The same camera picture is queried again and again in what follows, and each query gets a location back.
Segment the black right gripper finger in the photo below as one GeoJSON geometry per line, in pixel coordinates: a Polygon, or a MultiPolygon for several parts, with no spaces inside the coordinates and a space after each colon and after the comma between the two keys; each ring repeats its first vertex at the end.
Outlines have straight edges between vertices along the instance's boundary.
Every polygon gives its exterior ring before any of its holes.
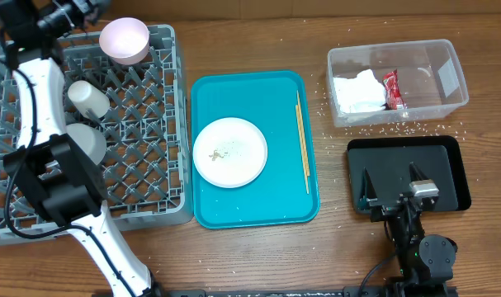
{"type": "Polygon", "coordinates": [[[362,190],[360,202],[369,202],[370,200],[377,200],[377,194],[372,184],[369,172],[364,167],[362,172],[362,190]]]}
{"type": "Polygon", "coordinates": [[[409,164],[409,175],[411,182],[425,182],[429,178],[421,171],[421,169],[414,163],[409,164]]]}

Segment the red snack wrapper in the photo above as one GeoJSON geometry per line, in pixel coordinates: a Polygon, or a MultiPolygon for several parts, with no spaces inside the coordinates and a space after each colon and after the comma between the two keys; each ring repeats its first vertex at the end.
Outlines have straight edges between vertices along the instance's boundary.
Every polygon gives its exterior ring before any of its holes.
{"type": "Polygon", "coordinates": [[[406,109],[406,103],[399,89],[398,70],[387,73],[382,80],[385,88],[386,105],[391,110],[406,109]]]}

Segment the white cup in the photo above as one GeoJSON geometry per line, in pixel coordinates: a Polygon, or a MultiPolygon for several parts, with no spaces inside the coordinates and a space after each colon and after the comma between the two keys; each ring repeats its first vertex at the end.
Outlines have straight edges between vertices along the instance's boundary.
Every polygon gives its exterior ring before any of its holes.
{"type": "Polygon", "coordinates": [[[73,82],[67,94],[69,100],[85,117],[88,117],[91,111],[96,118],[102,118],[111,107],[108,97],[87,81],[73,82]]]}

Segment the white napkin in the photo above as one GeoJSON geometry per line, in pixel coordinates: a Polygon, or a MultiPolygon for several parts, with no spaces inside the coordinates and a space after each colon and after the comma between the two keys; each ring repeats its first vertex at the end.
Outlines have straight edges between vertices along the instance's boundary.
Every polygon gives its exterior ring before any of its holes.
{"type": "Polygon", "coordinates": [[[385,87],[371,69],[361,71],[355,78],[333,79],[336,102],[342,113],[363,113],[385,109],[385,87]]]}

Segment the grey bowl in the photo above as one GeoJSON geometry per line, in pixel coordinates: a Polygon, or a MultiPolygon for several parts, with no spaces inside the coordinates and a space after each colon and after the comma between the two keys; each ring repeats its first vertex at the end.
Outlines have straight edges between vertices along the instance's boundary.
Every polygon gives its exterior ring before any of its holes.
{"type": "Polygon", "coordinates": [[[102,132],[84,124],[66,126],[68,135],[78,147],[96,164],[99,165],[106,154],[106,139],[102,132]]]}

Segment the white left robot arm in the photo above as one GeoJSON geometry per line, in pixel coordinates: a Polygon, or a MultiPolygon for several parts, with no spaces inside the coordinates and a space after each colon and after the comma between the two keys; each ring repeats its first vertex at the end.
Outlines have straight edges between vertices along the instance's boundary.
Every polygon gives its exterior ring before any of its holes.
{"type": "Polygon", "coordinates": [[[0,59],[16,79],[21,127],[14,152],[2,159],[9,176],[3,216],[18,237],[37,240],[67,232],[84,247],[114,296],[161,296],[151,270],[131,251],[113,221],[99,167],[68,135],[64,114],[64,62],[59,38],[94,24],[108,1],[0,1],[0,59]],[[12,222],[19,190],[56,229],[24,233],[12,222]]]}

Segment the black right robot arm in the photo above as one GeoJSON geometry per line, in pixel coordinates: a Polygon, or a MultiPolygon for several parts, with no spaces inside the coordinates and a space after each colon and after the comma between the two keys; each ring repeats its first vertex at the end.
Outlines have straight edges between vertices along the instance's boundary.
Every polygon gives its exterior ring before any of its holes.
{"type": "Polygon", "coordinates": [[[396,259],[401,275],[389,278],[378,289],[379,296],[448,296],[455,290],[447,287],[453,277],[456,243],[441,235],[427,235],[420,221],[424,211],[432,211],[439,189],[415,163],[409,164],[409,190],[390,202],[377,197],[367,170],[362,172],[361,198],[357,206],[370,212],[371,222],[382,222],[386,237],[395,251],[373,267],[362,280],[357,294],[363,296],[370,278],[380,267],[396,259]]]}

